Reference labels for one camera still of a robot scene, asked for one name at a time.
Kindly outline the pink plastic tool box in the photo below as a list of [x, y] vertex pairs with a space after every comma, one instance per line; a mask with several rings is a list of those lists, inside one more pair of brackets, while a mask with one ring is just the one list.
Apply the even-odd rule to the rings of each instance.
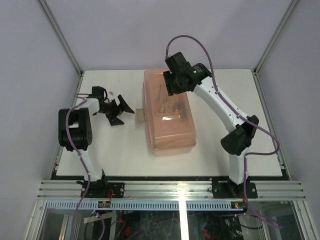
[[[166, 69], [144, 72], [142, 108], [136, 109], [135, 120], [145, 123], [149, 149], [157, 157], [185, 154], [197, 143], [197, 133], [186, 93], [169, 96], [163, 77]], [[166, 100], [166, 113], [159, 112], [160, 100]], [[175, 102], [184, 103], [176, 113]]]

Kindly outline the orange handled black screwdriver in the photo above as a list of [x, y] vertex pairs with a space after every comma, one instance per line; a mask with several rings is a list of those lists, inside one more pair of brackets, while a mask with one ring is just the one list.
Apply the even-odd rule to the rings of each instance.
[[176, 101], [173, 105], [173, 109], [175, 113], [181, 113], [185, 109], [184, 103], [182, 101]]

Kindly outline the black yellow screwdriver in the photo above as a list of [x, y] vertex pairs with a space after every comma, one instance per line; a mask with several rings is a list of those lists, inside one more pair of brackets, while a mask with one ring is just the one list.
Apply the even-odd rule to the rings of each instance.
[[166, 99], [163, 98], [162, 100], [159, 101], [159, 112], [161, 114], [165, 114], [166, 111], [167, 111]]

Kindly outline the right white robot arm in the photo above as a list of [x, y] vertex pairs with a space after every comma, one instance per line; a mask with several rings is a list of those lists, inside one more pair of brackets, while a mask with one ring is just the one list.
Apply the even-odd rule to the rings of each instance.
[[191, 65], [181, 52], [165, 58], [168, 71], [164, 77], [168, 95], [193, 92], [199, 96], [222, 121], [228, 134], [220, 140], [222, 148], [229, 156], [228, 192], [233, 197], [240, 197], [246, 191], [248, 174], [244, 169], [244, 157], [255, 136], [259, 119], [256, 115], [248, 116], [241, 110], [234, 112], [237, 106], [214, 85], [214, 74], [202, 63]]

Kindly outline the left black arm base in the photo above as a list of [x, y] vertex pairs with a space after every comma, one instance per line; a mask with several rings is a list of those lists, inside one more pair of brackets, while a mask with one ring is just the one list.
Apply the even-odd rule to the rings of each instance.
[[[91, 181], [86, 180], [76, 181], [78, 185], [82, 187], [81, 197], [85, 198], [108, 198], [117, 199], [123, 198], [125, 192], [125, 184], [123, 182], [110, 182], [103, 174], [100, 180]], [[85, 194], [86, 187], [89, 183], [89, 188]]]

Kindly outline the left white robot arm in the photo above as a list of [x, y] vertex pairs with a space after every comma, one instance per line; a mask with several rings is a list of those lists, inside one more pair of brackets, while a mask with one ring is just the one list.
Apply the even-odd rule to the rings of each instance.
[[79, 159], [84, 170], [84, 181], [79, 184], [101, 198], [109, 193], [110, 186], [90, 150], [94, 138], [91, 120], [97, 114], [102, 114], [111, 126], [119, 126], [124, 124], [119, 119], [122, 113], [135, 112], [122, 95], [119, 94], [117, 99], [109, 99], [107, 90], [102, 86], [93, 86], [91, 93], [86, 94], [76, 106], [58, 111], [58, 142]]

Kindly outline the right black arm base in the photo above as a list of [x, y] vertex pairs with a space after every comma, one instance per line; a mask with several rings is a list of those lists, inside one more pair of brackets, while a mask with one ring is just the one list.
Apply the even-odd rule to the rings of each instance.
[[[228, 177], [211, 180], [212, 194], [215, 199], [245, 199], [244, 183], [236, 184]], [[245, 192], [248, 199], [257, 199], [258, 191], [254, 182], [247, 179]]]

